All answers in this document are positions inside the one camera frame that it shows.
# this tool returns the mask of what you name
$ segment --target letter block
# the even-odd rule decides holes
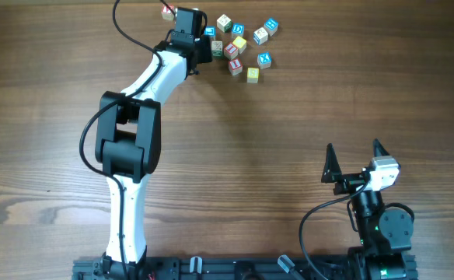
[[[163,5],[162,8],[162,17],[166,20],[173,20],[173,14],[172,11],[170,11],[165,5]]]
[[[248,82],[249,83],[258,83],[259,74],[260,74],[260,69],[248,68]]]
[[[232,75],[237,75],[243,71],[243,65],[238,58],[229,61],[229,71]]]
[[[268,53],[258,54],[258,66],[260,69],[269,68],[272,64],[272,58]]]
[[[257,44],[261,45],[267,42],[268,33],[263,27],[261,27],[260,29],[254,32],[253,39],[255,40],[255,42],[257,42]]]
[[[234,26],[232,27],[232,36],[231,36],[231,38],[236,38],[237,36],[242,37],[243,35],[244,35],[244,25],[243,24],[234,23]]]
[[[210,41],[213,41],[216,39],[216,31],[214,26],[206,26],[204,29],[204,35],[210,37]]]
[[[228,16],[222,15],[217,19],[217,27],[225,33],[232,27],[232,20]]]
[[[239,49],[239,54],[242,54],[244,50],[246,50],[246,40],[244,40],[242,37],[237,37],[232,44],[236,46]]]
[[[272,18],[268,19],[268,21],[264,25],[264,29],[268,32],[270,36],[274,35],[278,27],[279,23]]]
[[[239,53],[239,50],[232,43],[229,43],[227,45],[227,47],[224,48],[224,55],[229,60],[236,58],[238,53]]]
[[[211,56],[214,58],[222,58],[222,48],[223,43],[221,41],[212,41],[211,42]]]

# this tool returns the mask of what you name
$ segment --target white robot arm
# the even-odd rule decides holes
[[[110,185],[110,242],[101,262],[110,278],[137,277],[145,262],[145,190],[161,152],[161,107],[187,76],[198,73],[198,64],[212,60],[202,18],[206,15],[201,11],[178,8],[171,40],[155,46],[150,66],[121,93],[106,92],[101,97],[96,159],[103,170],[96,171],[108,176]],[[137,123],[135,133],[117,128],[128,122]]]
[[[151,99],[161,103],[161,106],[168,100],[172,91],[184,81],[187,74],[187,60],[176,53],[160,51],[163,66],[158,75],[150,82],[136,97],[136,100]],[[158,67],[159,59],[153,56],[150,66],[131,86],[122,91],[126,95],[134,93],[149,78]],[[146,249],[144,237],[144,201],[145,192],[151,174],[143,176],[140,182],[134,183],[132,178],[123,175],[114,175],[122,184],[125,191],[124,196],[124,252],[126,263],[138,262]],[[106,255],[113,261],[121,262],[120,244],[118,240],[118,223],[120,219],[120,192],[118,185],[110,178],[107,179],[111,193],[111,226],[110,242]]]

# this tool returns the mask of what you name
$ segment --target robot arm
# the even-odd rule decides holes
[[[418,279],[414,256],[406,254],[412,247],[414,212],[401,203],[385,205],[381,195],[396,183],[401,166],[379,140],[373,147],[374,157],[361,173],[342,174],[332,144],[327,146],[322,183],[334,183],[334,194],[356,194],[349,203],[362,246],[348,251],[349,278]],[[348,214],[354,228],[349,209]]]
[[[100,116],[96,136],[96,159],[103,164],[103,172],[114,176],[124,189],[123,207],[123,251],[121,259],[119,242],[120,192],[117,183],[108,178],[111,196],[110,242],[105,257],[109,261],[107,272],[119,278],[118,271],[112,272],[115,262],[129,264],[138,271],[144,262],[146,241],[144,234],[145,190],[154,172],[161,152],[161,107],[172,91],[187,76],[197,74],[196,65],[211,61],[210,40],[201,34],[203,12],[191,9],[177,10],[176,28],[171,32],[171,41],[162,41],[155,50],[157,54],[142,75],[121,93],[106,92],[100,107],[136,93],[159,67],[152,81],[132,99],[114,106]],[[137,123],[137,131],[130,133],[117,129],[117,124]]]
[[[168,100],[172,91],[182,83],[187,74],[187,59],[170,51],[160,51],[163,66],[158,75],[150,82],[135,99],[154,100],[161,103],[161,106]],[[122,90],[126,95],[134,93],[158,67],[158,57],[153,56],[150,66],[131,86]],[[114,175],[126,189],[124,197],[124,252],[126,263],[138,262],[146,249],[144,238],[144,202],[145,191],[151,174],[146,174],[135,183],[132,178],[125,175]],[[120,218],[120,193],[118,185],[107,179],[111,193],[111,226],[110,242],[106,255],[113,261],[121,262],[120,244],[118,242],[118,222]]]

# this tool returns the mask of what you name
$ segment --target wooden table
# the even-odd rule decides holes
[[[148,255],[301,256],[301,217],[334,198],[320,183],[326,144],[350,173],[379,138],[402,164],[383,198],[416,212],[421,278],[454,279],[454,2],[183,5],[211,25],[222,13],[246,25],[244,67],[264,51],[274,62],[257,85],[226,61],[201,65],[164,106]],[[79,137],[101,95],[151,59],[114,29],[111,8],[0,7],[0,279],[66,279],[73,260],[106,248],[108,187],[83,166]],[[117,18],[154,45],[172,28],[159,10],[123,4]],[[257,46],[253,31],[269,17],[279,30]],[[94,141],[91,131],[90,158]],[[360,244],[343,203],[315,214],[305,237],[314,254]]]

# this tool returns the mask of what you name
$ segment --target black bracket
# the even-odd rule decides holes
[[[398,253],[412,248],[410,238],[414,233],[414,223],[402,209],[385,210],[379,217],[379,231],[387,240],[383,250]]]
[[[97,124],[96,159],[103,172],[129,176],[138,183],[158,165],[161,153],[161,104],[153,100],[124,100],[123,93],[105,92],[100,108],[122,100],[104,112]],[[117,124],[137,122],[137,132],[117,129]]]
[[[350,264],[347,255],[312,256],[316,266],[325,276],[333,280],[351,279]],[[107,280],[112,278],[100,270],[100,260],[75,261],[72,280]],[[305,259],[292,259],[295,270],[305,280],[315,280],[317,275],[308,267]],[[191,259],[180,260],[176,257],[147,257],[143,273],[137,274],[137,280],[147,280],[149,275],[157,280],[295,280],[278,264],[277,258],[218,258],[202,259],[201,269],[190,272]],[[111,269],[121,268],[120,263]]]
[[[104,254],[99,260],[94,260],[94,267],[99,269],[94,269],[92,271],[92,278],[96,276],[102,276],[105,279],[113,280],[140,280],[147,279],[148,275],[152,273],[149,264],[147,263],[147,254],[148,248],[146,247],[144,254],[141,256],[141,259],[138,262],[130,261],[125,265],[127,269],[129,279],[126,279],[124,276],[124,267],[121,262],[113,261],[110,256]]]
[[[374,147],[374,157],[376,156],[391,156],[384,147],[382,147],[381,142],[379,142],[378,139],[374,139],[374,142],[372,143],[372,146]]]
[[[332,144],[327,145],[326,164],[323,166],[322,183],[335,183],[334,195],[350,194],[357,187],[365,184],[367,173],[343,174],[337,162],[336,152]]]
[[[170,42],[161,41],[155,46],[157,51],[170,51],[186,58],[186,78],[199,73],[196,69],[198,64],[213,61],[210,37],[203,34],[204,27],[201,29],[203,16],[206,17],[206,14],[202,11],[179,7]]]

